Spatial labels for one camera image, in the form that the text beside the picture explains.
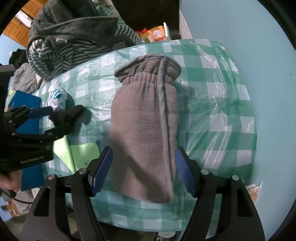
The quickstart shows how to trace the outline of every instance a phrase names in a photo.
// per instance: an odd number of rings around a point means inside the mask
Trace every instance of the green paper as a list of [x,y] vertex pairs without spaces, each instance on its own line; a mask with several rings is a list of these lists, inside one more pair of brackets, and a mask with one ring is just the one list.
[[72,173],[87,167],[91,160],[100,156],[100,150],[96,143],[69,145],[67,136],[54,142],[54,153],[66,164]]
[[89,142],[83,145],[71,145],[72,156],[76,171],[87,167],[91,160],[100,156],[100,149],[96,143]]
[[66,164],[72,173],[76,172],[67,136],[54,142],[54,153]]

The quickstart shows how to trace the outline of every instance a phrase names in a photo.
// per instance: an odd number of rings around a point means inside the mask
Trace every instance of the screw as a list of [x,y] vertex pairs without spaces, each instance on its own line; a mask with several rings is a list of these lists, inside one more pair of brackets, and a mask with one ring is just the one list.
[[87,169],[86,168],[81,168],[81,169],[79,169],[79,174],[84,174],[84,173],[86,173],[87,172]]
[[235,181],[238,181],[239,177],[237,175],[232,175],[232,179],[235,180]]
[[48,178],[49,180],[52,180],[52,179],[54,179],[55,177],[56,177],[56,175],[55,175],[55,174],[50,174],[50,175],[48,175],[48,177],[47,177],[47,178]]
[[207,169],[202,169],[200,171],[203,175],[208,175],[209,174],[209,171]]

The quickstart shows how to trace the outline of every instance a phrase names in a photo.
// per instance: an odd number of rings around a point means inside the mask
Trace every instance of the gray fleece sock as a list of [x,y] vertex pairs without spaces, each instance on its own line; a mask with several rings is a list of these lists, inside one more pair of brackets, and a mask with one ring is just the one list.
[[177,94],[180,65],[163,54],[138,57],[114,75],[123,84],[111,109],[112,183],[146,202],[174,198]]

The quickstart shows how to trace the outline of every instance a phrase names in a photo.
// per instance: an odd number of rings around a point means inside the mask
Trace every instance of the plastic tablecloth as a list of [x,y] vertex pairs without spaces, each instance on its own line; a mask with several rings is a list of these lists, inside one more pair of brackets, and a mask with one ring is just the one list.
[[[182,67],[175,82],[179,105],[177,146],[182,146],[191,159],[213,174],[236,174],[249,184],[257,141],[253,110],[234,59],[216,42],[183,39],[117,50],[59,75],[35,95],[46,106],[50,85],[62,87],[68,94],[67,108],[82,104],[88,109],[68,135],[69,144],[95,142],[103,150],[108,145],[111,103],[121,86],[113,72],[148,53],[164,53]],[[40,119],[40,133],[52,127],[48,117]],[[51,173],[71,174],[57,156],[43,164],[43,172],[45,177]],[[174,193],[173,202],[138,201],[117,192],[107,176],[102,191],[91,202],[97,219],[111,225],[141,231],[184,230],[196,200],[186,192],[178,173]],[[218,219],[219,202],[217,198],[213,225]],[[70,195],[67,203],[72,205]]]

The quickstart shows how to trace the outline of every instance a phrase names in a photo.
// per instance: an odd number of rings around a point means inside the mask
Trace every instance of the blue wall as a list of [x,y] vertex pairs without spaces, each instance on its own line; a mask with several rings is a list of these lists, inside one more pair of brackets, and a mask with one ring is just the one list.
[[[3,197],[0,197],[0,206],[5,206],[5,202],[3,200]],[[3,221],[11,219],[11,215],[8,211],[2,211],[0,209],[0,217],[2,218]]]
[[258,141],[253,182],[266,239],[296,197],[296,52],[257,0],[181,0],[193,38],[223,44],[235,59],[254,108]]
[[2,34],[0,36],[0,63],[3,65],[8,64],[10,58],[9,52],[16,51],[17,49],[26,48]]

